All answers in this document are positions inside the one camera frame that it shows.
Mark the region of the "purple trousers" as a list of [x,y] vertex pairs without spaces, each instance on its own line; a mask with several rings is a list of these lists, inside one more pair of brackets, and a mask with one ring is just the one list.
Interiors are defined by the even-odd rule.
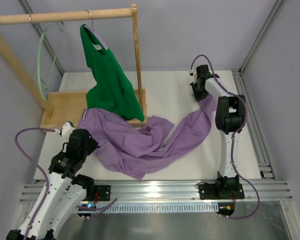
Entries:
[[207,138],[217,100],[208,95],[198,105],[199,109],[178,125],[151,116],[140,129],[108,110],[85,109],[78,128],[87,130],[97,141],[93,153],[107,170],[142,180],[146,174],[158,172],[185,156]]

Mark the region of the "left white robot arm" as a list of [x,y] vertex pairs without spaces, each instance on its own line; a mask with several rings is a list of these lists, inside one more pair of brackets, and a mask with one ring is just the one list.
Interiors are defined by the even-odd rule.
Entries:
[[77,172],[98,143],[86,129],[69,127],[60,134],[66,142],[48,172],[42,171],[44,187],[21,226],[9,231],[8,240],[55,240],[79,203],[95,191],[94,179]]

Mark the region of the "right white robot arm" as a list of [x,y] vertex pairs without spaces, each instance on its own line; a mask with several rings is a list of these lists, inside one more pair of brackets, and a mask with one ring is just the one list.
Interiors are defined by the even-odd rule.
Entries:
[[246,124],[246,105],[243,95],[228,91],[218,75],[212,74],[207,65],[190,69],[190,84],[196,101],[214,97],[217,100],[215,126],[221,137],[221,161],[214,183],[197,184],[201,200],[244,199],[240,174],[236,168],[238,142]]

